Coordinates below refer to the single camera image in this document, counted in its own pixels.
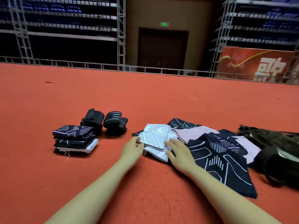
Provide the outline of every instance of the hand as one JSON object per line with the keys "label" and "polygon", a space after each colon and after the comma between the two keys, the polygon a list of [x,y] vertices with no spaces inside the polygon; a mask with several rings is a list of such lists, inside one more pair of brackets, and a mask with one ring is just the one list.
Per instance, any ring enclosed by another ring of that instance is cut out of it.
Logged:
{"label": "hand", "polygon": [[140,137],[132,137],[125,146],[121,153],[119,160],[124,161],[129,168],[131,168],[136,161],[141,157],[144,150],[144,143],[137,144],[136,142],[140,140]]}
{"label": "hand", "polygon": [[176,139],[169,139],[169,142],[165,141],[164,143],[171,147],[176,155],[174,156],[169,150],[166,151],[172,165],[181,173],[189,176],[196,163],[187,146]]}

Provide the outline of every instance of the left hand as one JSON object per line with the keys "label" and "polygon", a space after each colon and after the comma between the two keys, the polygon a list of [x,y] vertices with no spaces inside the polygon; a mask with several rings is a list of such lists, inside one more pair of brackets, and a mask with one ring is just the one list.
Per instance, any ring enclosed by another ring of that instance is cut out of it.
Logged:
{"label": "left hand", "polygon": [[137,144],[136,142],[139,140],[140,137],[132,137],[123,147],[119,160],[125,162],[129,168],[136,163],[143,153],[144,143]]}

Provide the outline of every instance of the dark green bag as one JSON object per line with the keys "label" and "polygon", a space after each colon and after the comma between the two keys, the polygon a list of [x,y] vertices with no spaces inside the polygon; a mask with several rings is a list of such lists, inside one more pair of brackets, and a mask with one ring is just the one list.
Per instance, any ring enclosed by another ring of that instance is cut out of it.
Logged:
{"label": "dark green bag", "polygon": [[299,189],[299,134],[240,125],[239,132],[262,150],[253,165],[275,186]]}

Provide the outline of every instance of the pink fabric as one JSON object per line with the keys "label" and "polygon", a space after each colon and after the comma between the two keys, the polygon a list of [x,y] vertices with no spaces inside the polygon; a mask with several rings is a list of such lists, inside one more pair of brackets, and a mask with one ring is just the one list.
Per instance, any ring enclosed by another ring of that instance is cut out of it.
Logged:
{"label": "pink fabric", "polygon": [[196,140],[204,133],[219,133],[218,131],[205,127],[194,127],[190,129],[176,129],[172,128],[172,131],[178,136],[178,138],[184,142],[185,144],[188,144],[189,140]]}

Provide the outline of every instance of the orange carpet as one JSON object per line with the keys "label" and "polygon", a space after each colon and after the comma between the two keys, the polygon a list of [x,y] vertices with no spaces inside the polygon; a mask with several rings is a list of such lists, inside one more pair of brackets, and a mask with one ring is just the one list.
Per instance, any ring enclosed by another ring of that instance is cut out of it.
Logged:
{"label": "orange carpet", "polygon": [[[168,75],[0,64],[0,223],[38,224],[91,184],[147,123],[180,118],[214,129],[239,124],[299,132],[299,86]],[[53,153],[52,131],[79,124],[90,108],[129,119],[120,138],[102,136],[87,158]],[[250,169],[258,199],[283,224],[298,224],[299,193]],[[141,157],[99,223],[222,223],[184,176]]]}

